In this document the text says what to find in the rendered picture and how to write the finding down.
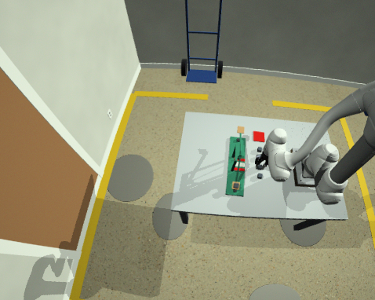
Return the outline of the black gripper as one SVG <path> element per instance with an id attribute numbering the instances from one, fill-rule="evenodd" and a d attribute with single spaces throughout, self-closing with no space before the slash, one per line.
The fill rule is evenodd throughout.
<path id="1" fill-rule="evenodd" d="M 261 157 L 261 159 L 259 159 Z M 259 159 L 259 160 L 258 160 Z M 262 170 L 268 165 L 268 157 L 264 154 L 264 152 L 262 152 L 261 155 L 257 155 L 256 157 L 256 160 L 255 160 L 255 164 L 256 164 L 256 169 L 258 168 L 258 166 L 265 160 L 265 163 L 264 165 L 262 166 Z M 266 162 L 267 161 L 267 162 Z"/>

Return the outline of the flat red square plate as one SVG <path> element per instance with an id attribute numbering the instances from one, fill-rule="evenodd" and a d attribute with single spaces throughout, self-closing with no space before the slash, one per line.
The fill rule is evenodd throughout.
<path id="1" fill-rule="evenodd" d="M 264 142 L 264 132 L 253 131 L 253 141 Z"/>

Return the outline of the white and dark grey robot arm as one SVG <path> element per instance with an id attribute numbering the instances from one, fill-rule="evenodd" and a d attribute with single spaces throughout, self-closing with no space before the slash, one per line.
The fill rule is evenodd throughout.
<path id="1" fill-rule="evenodd" d="M 320 145 L 311 152 L 338 119 L 362 112 L 368 114 L 364 136 L 339 162 L 339 152 L 332 144 Z M 266 140 L 263 151 L 268 156 L 271 177 L 278 182 L 286 181 L 289 172 L 303 160 L 302 178 L 315 179 L 319 200 L 325 205 L 339 203 L 349 177 L 375 156 L 375 81 L 360 87 L 327 111 L 299 150 L 286 151 L 286 141 L 287 133 L 280 128 L 274 129 Z"/>

